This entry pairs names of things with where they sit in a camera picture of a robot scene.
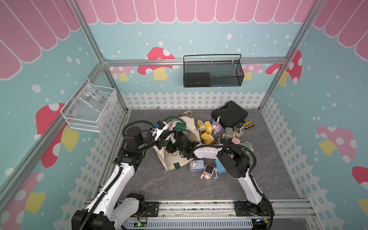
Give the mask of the beige canvas tote bag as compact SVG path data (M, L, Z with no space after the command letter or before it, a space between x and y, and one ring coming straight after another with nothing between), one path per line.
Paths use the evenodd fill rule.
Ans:
M193 160L192 150L201 143L193 113L187 110L178 116L168 116L166 130L153 147L166 171L179 169Z

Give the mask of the light blue square sharpener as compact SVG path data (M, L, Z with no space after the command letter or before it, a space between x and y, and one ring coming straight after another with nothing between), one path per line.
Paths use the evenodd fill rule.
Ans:
M203 160L193 160L189 164L189 170L193 173L203 172L204 169L205 163Z

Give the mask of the pink translucent pencil sharpener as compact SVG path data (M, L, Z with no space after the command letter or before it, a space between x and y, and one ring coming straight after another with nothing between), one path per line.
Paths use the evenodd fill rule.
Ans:
M201 174L201 179L205 179L205 180L210 180L213 176L213 174L215 173L215 166L212 164L206 164L204 171Z

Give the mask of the purple pencil sharpener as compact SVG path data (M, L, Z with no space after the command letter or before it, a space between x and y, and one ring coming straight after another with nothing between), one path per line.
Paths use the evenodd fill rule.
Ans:
M216 120L213 120L211 126L212 126L212 133L214 134L219 134L222 130L223 130L223 127L222 125L220 124L220 118L221 117L218 117Z

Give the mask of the sky blue box sharpener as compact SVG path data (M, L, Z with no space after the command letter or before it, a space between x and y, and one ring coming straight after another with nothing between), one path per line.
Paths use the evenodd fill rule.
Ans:
M218 174L222 174L222 173L227 172L226 169L224 168L224 166L222 165L222 163L219 160L215 160L214 165L216 167L216 170L217 170Z

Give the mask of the pink boxy pencil sharpener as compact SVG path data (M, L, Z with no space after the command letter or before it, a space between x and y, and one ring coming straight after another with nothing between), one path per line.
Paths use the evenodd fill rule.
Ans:
M232 143L234 143L234 144L240 144L241 143L241 140L238 139L238 138L236 138L236 137L234 137L234 138L232 138Z

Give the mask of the green square pencil sharpener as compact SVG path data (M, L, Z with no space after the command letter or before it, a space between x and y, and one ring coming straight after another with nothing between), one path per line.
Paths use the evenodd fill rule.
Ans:
M241 142L240 143L242 146L245 146L246 148L250 149L251 151L254 151L253 147L252 147L252 144L250 142Z

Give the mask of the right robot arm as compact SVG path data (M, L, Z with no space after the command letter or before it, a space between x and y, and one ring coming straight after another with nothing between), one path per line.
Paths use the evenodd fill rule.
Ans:
M162 141L159 147L168 147L169 153L178 152L179 156L188 160L218 160L226 172L237 178L247 199L247 206L254 216L268 215L273 217L271 202L260 190L253 177L257 159L246 146L235 144L230 140L220 145L191 142L184 133L176 129L164 131L157 140Z

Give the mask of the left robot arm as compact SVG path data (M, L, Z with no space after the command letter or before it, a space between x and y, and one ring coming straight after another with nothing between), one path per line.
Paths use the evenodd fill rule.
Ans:
M130 194L118 204L119 197L130 178L140 166L145 153L155 145L164 143L169 135L166 122L143 121L150 129L141 130L135 121L122 130L123 143L113 161L115 166L110 178L96 198L84 210L77 210L71 219L74 230L118 230L133 215L140 217L147 212L145 198Z

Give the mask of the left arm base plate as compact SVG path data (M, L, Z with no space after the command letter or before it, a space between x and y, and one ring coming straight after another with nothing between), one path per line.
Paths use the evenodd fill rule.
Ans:
M159 202L146 202L143 211L141 211L137 216L140 218L158 217L159 205Z

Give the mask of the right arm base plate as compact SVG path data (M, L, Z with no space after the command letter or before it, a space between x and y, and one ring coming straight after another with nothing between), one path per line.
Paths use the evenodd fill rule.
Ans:
M274 211L272 204L264 199L259 204L253 204L249 201L234 201L236 216L256 216L256 217L273 217Z

